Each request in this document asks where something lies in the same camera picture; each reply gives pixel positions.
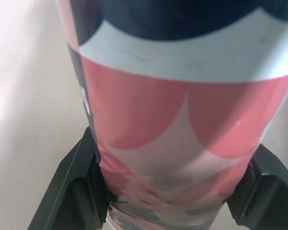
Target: white surface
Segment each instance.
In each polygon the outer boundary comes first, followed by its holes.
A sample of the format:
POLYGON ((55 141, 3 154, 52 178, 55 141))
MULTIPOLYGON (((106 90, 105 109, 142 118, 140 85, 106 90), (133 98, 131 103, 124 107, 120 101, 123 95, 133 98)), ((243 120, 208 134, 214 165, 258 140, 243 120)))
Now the white surface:
MULTIPOLYGON (((87 120, 51 0, 0 1, 0 230, 25 230, 87 120)), ((264 143, 288 167, 288 101, 264 143)), ((214 230, 242 230, 226 207, 214 230)))

